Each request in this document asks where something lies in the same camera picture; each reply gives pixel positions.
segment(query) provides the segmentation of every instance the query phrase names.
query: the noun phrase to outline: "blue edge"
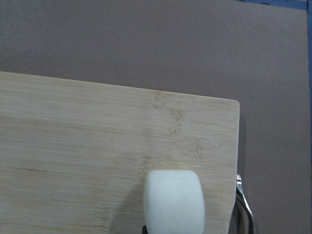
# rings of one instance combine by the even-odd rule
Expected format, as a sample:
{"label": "blue edge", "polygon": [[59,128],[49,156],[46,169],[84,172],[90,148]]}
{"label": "blue edge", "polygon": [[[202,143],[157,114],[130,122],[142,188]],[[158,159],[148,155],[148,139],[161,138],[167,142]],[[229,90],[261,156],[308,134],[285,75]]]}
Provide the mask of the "blue edge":
{"label": "blue edge", "polygon": [[[312,134],[312,0],[236,0],[243,2],[259,3],[271,6],[287,7],[298,10],[305,10],[308,13],[308,51],[309,51],[309,84],[310,84],[310,123]],[[312,165],[312,137],[311,137],[311,165]]]}

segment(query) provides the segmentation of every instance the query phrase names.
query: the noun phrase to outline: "cutting board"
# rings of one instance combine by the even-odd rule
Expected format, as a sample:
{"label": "cutting board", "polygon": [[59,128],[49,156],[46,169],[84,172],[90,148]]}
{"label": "cutting board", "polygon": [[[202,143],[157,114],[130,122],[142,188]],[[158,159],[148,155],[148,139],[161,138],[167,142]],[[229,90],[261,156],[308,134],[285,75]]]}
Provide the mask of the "cutting board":
{"label": "cutting board", "polygon": [[0,73],[0,233],[140,234],[150,170],[195,171],[207,234],[235,201],[234,100]]}

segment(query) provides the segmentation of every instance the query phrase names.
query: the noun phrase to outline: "gray tabletop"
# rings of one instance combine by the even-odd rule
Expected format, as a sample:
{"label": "gray tabletop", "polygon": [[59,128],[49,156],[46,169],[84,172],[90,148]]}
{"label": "gray tabletop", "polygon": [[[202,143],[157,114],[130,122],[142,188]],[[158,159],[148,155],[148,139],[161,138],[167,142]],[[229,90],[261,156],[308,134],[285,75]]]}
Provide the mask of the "gray tabletop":
{"label": "gray tabletop", "polygon": [[[236,99],[260,234],[311,233],[306,12],[231,0],[0,1],[0,70]],[[234,213],[229,233],[244,233]]]}

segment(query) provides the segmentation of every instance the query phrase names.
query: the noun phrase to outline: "metal utensil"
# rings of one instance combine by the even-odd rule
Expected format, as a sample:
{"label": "metal utensil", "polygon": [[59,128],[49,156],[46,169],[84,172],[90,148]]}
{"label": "metal utensil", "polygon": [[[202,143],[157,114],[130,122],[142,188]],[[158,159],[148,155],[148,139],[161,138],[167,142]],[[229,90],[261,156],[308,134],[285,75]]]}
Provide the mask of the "metal utensil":
{"label": "metal utensil", "polygon": [[243,206],[245,211],[247,212],[248,220],[249,220],[249,234],[255,234],[255,225],[254,225],[254,215],[247,203],[245,198],[243,188],[242,188],[242,177],[237,173],[236,175],[236,200]]}

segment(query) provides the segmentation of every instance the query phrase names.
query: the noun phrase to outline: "white foam block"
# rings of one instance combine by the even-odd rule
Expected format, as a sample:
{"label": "white foam block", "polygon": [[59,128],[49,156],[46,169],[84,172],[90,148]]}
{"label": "white foam block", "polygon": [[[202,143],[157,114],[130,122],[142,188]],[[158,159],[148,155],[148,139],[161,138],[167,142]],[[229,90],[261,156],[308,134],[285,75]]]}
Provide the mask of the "white foam block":
{"label": "white foam block", "polygon": [[148,234],[203,234],[205,205],[198,176],[187,170],[150,171],[144,216]]}

